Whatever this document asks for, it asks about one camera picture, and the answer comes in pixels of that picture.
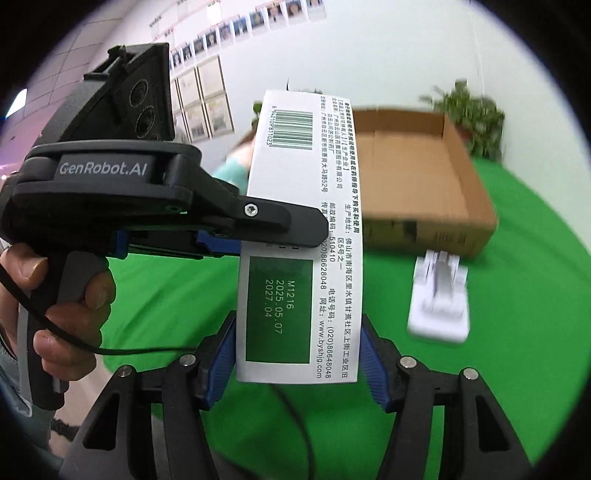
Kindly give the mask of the person's left hand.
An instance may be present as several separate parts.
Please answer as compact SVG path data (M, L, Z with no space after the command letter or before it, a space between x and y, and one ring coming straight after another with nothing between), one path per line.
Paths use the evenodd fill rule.
M25 244L15 244L1 254L1 265L22 289L32 291L44 280L48 260L35 254ZM112 273L107 270L93 277L85 287L82 300L50 307L46 316L62 330L83 342L98 347L102 341L101 327L107 321L116 298ZM12 358L17 357L18 301L1 289L1 340ZM93 353L81 350L57 338L47 330L34 336L35 352L43 369L57 379L78 381L96 367Z

